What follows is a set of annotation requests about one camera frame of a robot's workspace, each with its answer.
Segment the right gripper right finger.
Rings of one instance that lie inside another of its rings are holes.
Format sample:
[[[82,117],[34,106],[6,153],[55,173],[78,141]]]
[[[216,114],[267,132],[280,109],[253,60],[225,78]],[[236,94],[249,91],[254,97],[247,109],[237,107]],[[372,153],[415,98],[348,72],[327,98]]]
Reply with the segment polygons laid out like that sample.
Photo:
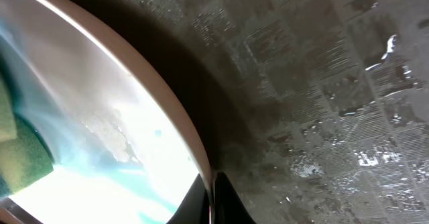
[[[214,182],[214,223],[255,224],[224,172]]]

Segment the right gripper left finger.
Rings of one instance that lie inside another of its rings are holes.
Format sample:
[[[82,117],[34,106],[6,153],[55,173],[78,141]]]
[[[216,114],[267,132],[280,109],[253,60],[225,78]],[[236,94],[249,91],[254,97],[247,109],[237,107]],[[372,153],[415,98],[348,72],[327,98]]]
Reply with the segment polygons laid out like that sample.
[[[204,183],[198,175],[178,210],[167,224],[209,224],[210,204]]]

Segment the white plate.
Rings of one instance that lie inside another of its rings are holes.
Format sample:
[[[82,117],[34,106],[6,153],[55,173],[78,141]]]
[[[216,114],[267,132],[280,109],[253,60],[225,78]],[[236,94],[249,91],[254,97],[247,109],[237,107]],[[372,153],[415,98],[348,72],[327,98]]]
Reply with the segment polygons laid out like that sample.
[[[170,87],[69,0],[1,0],[1,79],[53,171],[1,198],[16,223],[167,223],[200,175],[200,137]]]

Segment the green yellow sponge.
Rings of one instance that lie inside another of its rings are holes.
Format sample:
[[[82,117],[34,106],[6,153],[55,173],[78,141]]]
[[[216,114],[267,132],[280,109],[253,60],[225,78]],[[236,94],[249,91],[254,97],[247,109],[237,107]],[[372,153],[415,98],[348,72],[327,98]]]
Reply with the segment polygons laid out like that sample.
[[[9,88],[1,79],[1,198],[29,187],[53,169],[42,139],[13,112]]]

